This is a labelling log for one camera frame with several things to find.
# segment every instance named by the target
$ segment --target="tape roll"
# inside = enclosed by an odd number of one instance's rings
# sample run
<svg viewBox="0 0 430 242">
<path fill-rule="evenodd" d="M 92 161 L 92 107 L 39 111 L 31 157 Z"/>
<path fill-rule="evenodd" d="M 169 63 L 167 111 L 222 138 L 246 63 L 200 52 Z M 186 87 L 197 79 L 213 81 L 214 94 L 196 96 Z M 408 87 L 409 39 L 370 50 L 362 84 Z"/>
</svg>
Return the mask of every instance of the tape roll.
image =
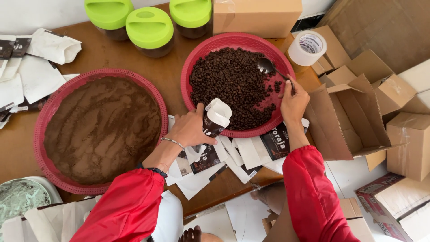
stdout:
<svg viewBox="0 0 430 242">
<path fill-rule="evenodd" d="M 301 66 L 313 65 L 327 51 L 327 42 L 314 31 L 300 32 L 288 48 L 291 60 Z"/>
</svg>

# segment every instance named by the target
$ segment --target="hand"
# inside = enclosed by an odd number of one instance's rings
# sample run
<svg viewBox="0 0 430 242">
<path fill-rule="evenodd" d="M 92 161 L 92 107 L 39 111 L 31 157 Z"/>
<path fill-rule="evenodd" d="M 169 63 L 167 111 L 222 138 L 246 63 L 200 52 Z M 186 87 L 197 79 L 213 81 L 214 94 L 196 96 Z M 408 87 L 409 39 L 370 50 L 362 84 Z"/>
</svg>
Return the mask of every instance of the hand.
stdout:
<svg viewBox="0 0 430 242">
<path fill-rule="evenodd" d="M 202 230 L 200 226 L 195 226 L 194 229 L 189 228 L 184 231 L 184 234 L 178 240 L 178 242 L 201 242 L 202 241 Z"/>
<path fill-rule="evenodd" d="M 289 80 L 285 81 L 285 91 L 278 97 L 282 98 L 281 113 L 286 126 L 301 125 L 301 119 L 309 103 L 310 97 L 303 87 L 296 82 L 289 74 Z M 294 83 L 295 94 L 291 95 L 291 81 Z"/>
<path fill-rule="evenodd" d="M 175 125 L 165 136 L 179 142 L 184 147 L 199 144 L 216 145 L 218 142 L 203 133 L 203 103 L 197 105 L 197 110 L 192 110 L 180 117 L 175 115 Z"/>
</svg>

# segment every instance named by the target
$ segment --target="silver bracelet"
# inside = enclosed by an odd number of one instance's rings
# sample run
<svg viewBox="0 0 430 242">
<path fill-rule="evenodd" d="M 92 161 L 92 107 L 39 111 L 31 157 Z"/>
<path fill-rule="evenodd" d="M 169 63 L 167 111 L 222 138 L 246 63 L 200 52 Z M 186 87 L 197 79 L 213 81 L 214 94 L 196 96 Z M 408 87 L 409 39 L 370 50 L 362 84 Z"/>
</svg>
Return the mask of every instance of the silver bracelet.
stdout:
<svg viewBox="0 0 430 242">
<path fill-rule="evenodd" d="M 185 148 L 179 142 L 176 142 L 174 140 L 171 140 L 171 139 L 165 138 L 165 137 L 161 138 L 160 140 L 168 140 L 170 142 L 176 143 L 176 144 L 178 144 L 182 148 L 182 151 L 185 151 Z"/>
</svg>

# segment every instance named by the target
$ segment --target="roasted coffee bean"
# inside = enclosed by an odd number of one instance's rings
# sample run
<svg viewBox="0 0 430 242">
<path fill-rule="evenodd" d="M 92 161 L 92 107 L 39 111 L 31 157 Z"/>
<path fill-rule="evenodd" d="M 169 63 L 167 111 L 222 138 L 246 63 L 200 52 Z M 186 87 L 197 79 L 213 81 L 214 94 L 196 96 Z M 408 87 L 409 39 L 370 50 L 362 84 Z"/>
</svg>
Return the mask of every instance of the roasted coffee bean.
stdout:
<svg viewBox="0 0 430 242">
<path fill-rule="evenodd" d="M 259 110 L 255 106 L 260 107 L 260 102 L 274 91 L 272 85 L 265 89 L 265 81 L 276 72 L 264 74 L 257 68 L 262 57 L 262 53 L 226 47 L 199 58 L 190 75 L 191 100 L 195 105 L 207 105 L 218 97 L 228 104 L 233 112 L 227 127 L 230 130 L 252 129 L 266 123 L 276 108 L 270 105 Z"/>
</svg>

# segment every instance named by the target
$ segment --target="coffee powder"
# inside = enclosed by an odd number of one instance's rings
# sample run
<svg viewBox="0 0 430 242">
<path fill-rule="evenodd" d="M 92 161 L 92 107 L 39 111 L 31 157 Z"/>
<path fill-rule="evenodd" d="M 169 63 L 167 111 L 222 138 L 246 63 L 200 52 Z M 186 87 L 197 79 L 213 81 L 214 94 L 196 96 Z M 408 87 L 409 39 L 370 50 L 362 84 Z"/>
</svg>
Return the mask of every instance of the coffee powder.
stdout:
<svg viewBox="0 0 430 242">
<path fill-rule="evenodd" d="M 64 98 L 43 143 L 63 175 L 92 185 L 135 168 L 154 150 L 160 130 L 160 108 L 144 88 L 103 77 Z"/>
<path fill-rule="evenodd" d="M 276 73 L 263 74 L 257 68 L 257 61 L 262 57 L 262 53 L 240 47 L 236 50 L 226 47 L 200 57 L 190 75 L 191 100 L 196 106 L 199 102 L 208 105 L 215 98 L 228 104 L 233 113 L 227 127 L 230 130 L 247 130 L 266 123 L 276 105 L 255 107 L 274 91 L 270 85 L 265 89 L 265 82 Z M 275 91 L 280 91 L 278 84 Z"/>
</svg>

